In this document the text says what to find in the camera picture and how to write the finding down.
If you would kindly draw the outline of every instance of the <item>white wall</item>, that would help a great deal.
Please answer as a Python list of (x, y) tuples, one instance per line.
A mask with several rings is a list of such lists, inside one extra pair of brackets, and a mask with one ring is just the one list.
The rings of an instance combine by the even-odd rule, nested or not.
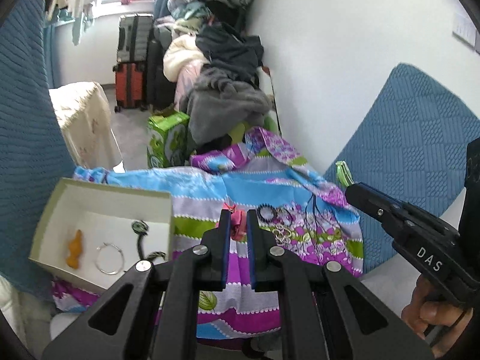
[(255, 0), (248, 28), (265, 47), (284, 137), (323, 173), (400, 62), (480, 116), (480, 55), (453, 37), (455, 12), (458, 0)]
[(119, 17), (126, 13), (152, 13), (153, 2), (134, 2), (128, 7), (117, 4), (100, 11), (93, 27), (89, 28), (75, 46), (72, 42), (73, 23), (56, 28), (55, 41), (59, 57), (60, 83), (66, 85), (78, 81), (96, 81), (100, 84), (115, 83), (112, 67), (117, 60)]

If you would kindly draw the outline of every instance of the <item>gray floor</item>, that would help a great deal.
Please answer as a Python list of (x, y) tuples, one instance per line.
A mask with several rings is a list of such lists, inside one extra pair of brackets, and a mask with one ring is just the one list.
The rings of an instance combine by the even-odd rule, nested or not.
[(111, 126), (123, 157), (125, 170), (147, 169), (147, 120), (150, 113), (140, 109), (113, 110), (117, 101), (114, 88), (104, 88), (112, 112)]

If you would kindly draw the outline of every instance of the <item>fingernail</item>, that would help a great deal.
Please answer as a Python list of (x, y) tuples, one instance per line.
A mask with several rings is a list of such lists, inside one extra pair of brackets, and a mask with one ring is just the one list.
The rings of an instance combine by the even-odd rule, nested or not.
[(425, 303), (420, 308), (420, 318), (426, 321), (431, 321), (437, 315), (438, 306), (434, 303)]

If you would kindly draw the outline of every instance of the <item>red suitcase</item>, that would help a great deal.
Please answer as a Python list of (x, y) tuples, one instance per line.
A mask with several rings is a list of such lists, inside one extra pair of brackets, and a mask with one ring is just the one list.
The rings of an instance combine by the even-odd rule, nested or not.
[(145, 63), (124, 63), (113, 67), (115, 72), (115, 91), (117, 105), (115, 112), (122, 108), (140, 108), (146, 110), (145, 90), (143, 79), (145, 76)]

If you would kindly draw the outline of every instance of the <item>green carton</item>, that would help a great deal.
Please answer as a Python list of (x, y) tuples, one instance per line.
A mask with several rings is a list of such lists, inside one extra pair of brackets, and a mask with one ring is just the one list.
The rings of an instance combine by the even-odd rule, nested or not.
[(149, 168), (182, 167), (187, 159), (187, 127), (190, 117), (167, 109), (148, 118), (147, 163)]

